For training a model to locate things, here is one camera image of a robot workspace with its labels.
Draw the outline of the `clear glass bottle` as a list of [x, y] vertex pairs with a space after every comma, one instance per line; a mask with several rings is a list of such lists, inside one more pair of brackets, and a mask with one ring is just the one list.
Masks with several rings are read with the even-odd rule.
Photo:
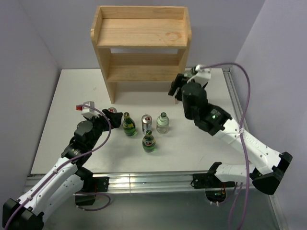
[[183, 75], [187, 78], [191, 78], [195, 75], [195, 71], [194, 71], [194, 68], [186, 68]]
[[169, 128], [169, 118], [165, 112], [162, 112], [156, 121], [156, 129], [160, 134], [166, 134]]

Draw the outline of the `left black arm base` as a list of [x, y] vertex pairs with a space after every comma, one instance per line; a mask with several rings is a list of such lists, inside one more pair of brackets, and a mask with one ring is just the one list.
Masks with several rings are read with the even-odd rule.
[[[77, 208], [84, 211], [99, 211], [111, 204], [110, 195], [106, 194], [109, 186], [109, 177], [92, 177], [84, 181], [83, 187], [75, 195]], [[99, 198], [106, 198], [106, 203], [102, 207], [88, 208], [93, 206]]]

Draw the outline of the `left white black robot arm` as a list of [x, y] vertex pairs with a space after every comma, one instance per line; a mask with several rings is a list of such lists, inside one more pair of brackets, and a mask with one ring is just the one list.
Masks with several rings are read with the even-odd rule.
[[103, 132], [110, 133], [121, 125], [123, 114], [107, 109], [99, 111], [78, 105], [85, 120], [74, 131], [68, 146], [52, 169], [18, 199], [8, 199], [2, 209], [2, 226], [6, 230], [41, 230], [50, 215], [73, 194], [89, 191], [93, 174], [83, 167], [97, 150]]

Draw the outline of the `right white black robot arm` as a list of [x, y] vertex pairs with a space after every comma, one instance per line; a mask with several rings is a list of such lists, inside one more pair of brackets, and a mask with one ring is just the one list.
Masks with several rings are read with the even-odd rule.
[[243, 165], [215, 162], [206, 173], [193, 175], [192, 186], [199, 188], [233, 187], [235, 183], [252, 183], [267, 195], [273, 195], [280, 185], [293, 157], [288, 152], [275, 151], [244, 128], [223, 108], [211, 104], [200, 77], [177, 74], [168, 92], [183, 103], [186, 119], [200, 130], [243, 154], [248, 161]]

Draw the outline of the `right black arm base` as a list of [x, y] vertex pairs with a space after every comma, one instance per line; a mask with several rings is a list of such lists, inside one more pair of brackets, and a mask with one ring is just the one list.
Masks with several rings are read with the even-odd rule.
[[214, 175], [208, 173], [195, 173], [192, 175], [190, 185], [194, 189], [212, 189], [205, 191], [206, 198], [210, 202], [223, 202], [226, 199], [224, 184]]

